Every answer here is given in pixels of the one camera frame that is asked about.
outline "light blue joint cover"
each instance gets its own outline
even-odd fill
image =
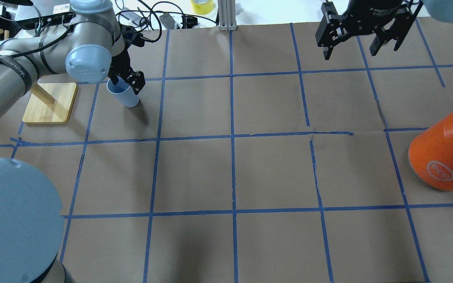
[[[54,261],[64,231],[61,207],[42,172],[0,158],[0,283],[30,282]]]
[[[71,0],[71,8],[80,14],[97,14],[113,7],[111,0]]]
[[[453,0],[424,0],[424,5],[433,18],[453,23]]]
[[[102,82],[111,64],[111,53],[101,45],[85,44],[71,50],[66,57],[66,71],[80,82]]]

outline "wooden stand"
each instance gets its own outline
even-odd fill
[[[9,31],[0,29],[9,38]],[[34,84],[22,122],[65,123],[69,120],[76,97],[77,84]]]

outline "wooden base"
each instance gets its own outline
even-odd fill
[[[60,124],[69,120],[74,98],[78,90],[76,83],[39,84],[52,97],[53,104],[45,104],[35,95],[31,95],[22,118],[24,123]]]

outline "orange can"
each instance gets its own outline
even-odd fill
[[[408,157],[412,169],[428,185],[453,191],[453,112],[414,138]]]

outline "yellow tape roll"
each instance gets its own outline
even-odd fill
[[[190,2],[192,2],[193,12],[197,15],[209,14],[214,9],[212,0],[190,0]]]

